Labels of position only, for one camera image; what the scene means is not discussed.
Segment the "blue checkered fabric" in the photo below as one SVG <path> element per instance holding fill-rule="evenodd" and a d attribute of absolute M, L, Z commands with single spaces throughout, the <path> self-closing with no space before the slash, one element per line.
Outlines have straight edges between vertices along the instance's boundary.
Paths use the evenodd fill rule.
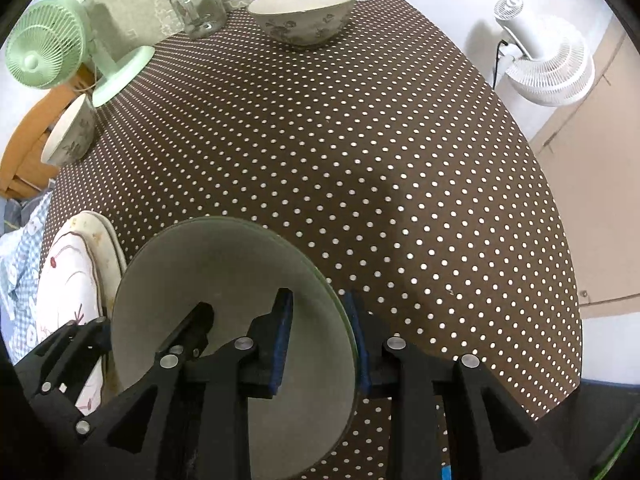
<path fill-rule="evenodd" d="M 14 364 L 38 343 L 34 314 L 40 247 L 50 201 L 51 193 L 47 193 L 21 229 L 16 250 L 0 262 L 0 302 L 6 311 L 2 316 L 2 337 Z"/>

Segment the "table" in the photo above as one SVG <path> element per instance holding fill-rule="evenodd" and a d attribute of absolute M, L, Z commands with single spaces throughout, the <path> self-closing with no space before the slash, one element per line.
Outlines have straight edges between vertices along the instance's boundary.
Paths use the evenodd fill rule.
<path fill-rule="evenodd" d="M 42 254 L 84 209 L 129 260 L 175 222 L 250 219 L 424 351 L 477 353 L 533 418 L 577 386 L 577 291 L 545 177 L 479 72 L 404 0 L 356 4 L 314 50 L 236 10 L 212 38 L 159 43 L 98 116 L 89 155 L 60 172 Z M 364 399 L 302 478 L 382 477 L 389 413 Z"/>

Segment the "floral bowl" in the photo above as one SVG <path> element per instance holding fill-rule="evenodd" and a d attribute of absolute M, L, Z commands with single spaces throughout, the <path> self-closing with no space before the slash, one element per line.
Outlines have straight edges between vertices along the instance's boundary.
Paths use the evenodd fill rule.
<path fill-rule="evenodd" d="M 86 94 L 76 98 L 58 119 L 44 145 L 40 161 L 66 166 L 80 160 L 94 140 L 95 109 Z"/>
<path fill-rule="evenodd" d="M 309 46 L 335 36 L 349 21 L 356 0 L 254 0 L 248 12 L 282 43 Z"/>

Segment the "fan grille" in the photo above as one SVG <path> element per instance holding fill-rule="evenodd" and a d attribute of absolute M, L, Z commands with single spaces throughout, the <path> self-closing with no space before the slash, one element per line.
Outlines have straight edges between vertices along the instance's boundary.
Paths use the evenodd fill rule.
<path fill-rule="evenodd" d="M 84 49 L 81 17 L 65 0 L 44 0 L 15 24 L 7 40 L 6 65 L 19 82 L 52 88 L 78 71 Z"/>
<path fill-rule="evenodd" d="M 543 62 L 517 59 L 506 74 L 521 95 L 537 104 L 570 104 L 591 87 L 594 77 L 591 53 L 571 23 L 556 16 L 541 18 L 548 32 L 560 39 L 558 53 Z"/>
<path fill-rule="evenodd" d="M 512 20 L 522 12 L 522 0 L 498 0 L 494 6 L 494 16 L 498 20 Z"/>

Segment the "plate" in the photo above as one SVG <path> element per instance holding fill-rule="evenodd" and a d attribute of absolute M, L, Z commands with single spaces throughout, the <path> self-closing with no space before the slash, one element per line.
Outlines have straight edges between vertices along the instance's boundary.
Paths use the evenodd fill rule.
<path fill-rule="evenodd" d="M 100 286 L 84 239 L 71 232 L 57 237 L 38 283 L 35 308 L 38 342 L 67 321 L 84 324 L 95 319 L 100 310 Z M 100 405 L 102 383 L 102 362 L 98 360 L 76 400 L 76 407 L 84 415 Z"/>
<path fill-rule="evenodd" d="M 129 264 L 111 324 L 116 369 L 128 387 L 199 301 L 215 310 L 206 355 L 245 335 L 254 317 L 271 310 L 283 286 L 294 293 L 294 313 L 282 386 L 271 400 L 248 400 L 254 480 L 289 478 L 321 460 L 353 413 L 353 332 L 311 261 L 252 222 L 185 221 L 151 238 Z"/>
<path fill-rule="evenodd" d="M 82 211 L 65 222 L 56 234 L 54 241 L 62 235 L 74 232 L 82 236 L 94 257 L 97 268 L 100 289 L 102 292 L 102 306 L 104 314 L 111 319 L 116 292 L 122 278 L 122 268 L 127 268 L 124 254 L 115 238 L 113 226 L 104 216 L 94 211 Z M 109 355 L 102 361 L 104 384 L 102 386 L 102 402 L 113 399 L 122 386 L 115 370 L 113 357 Z"/>
<path fill-rule="evenodd" d="M 57 232 L 54 243 L 67 233 L 81 235 L 87 244 L 98 273 L 102 293 L 102 312 L 111 319 L 122 273 L 116 247 L 112 243 L 110 233 L 102 220 L 89 211 L 82 211 L 67 220 Z"/>
<path fill-rule="evenodd" d="M 111 242 L 113 243 L 113 247 L 116 249 L 116 254 L 118 255 L 118 264 L 120 265 L 120 275 L 124 274 L 124 271 L 127 270 L 127 259 L 122 252 L 122 247 L 118 241 L 118 235 L 116 234 L 116 229 L 113 228 L 113 224 L 109 221 L 109 219 L 97 213 L 95 211 L 82 211 L 83 213 L 89 213 L 90 215 L 95 216 L 102 224 L 105 229 L 107 229 L 109 236 L 111 237 Z"/>

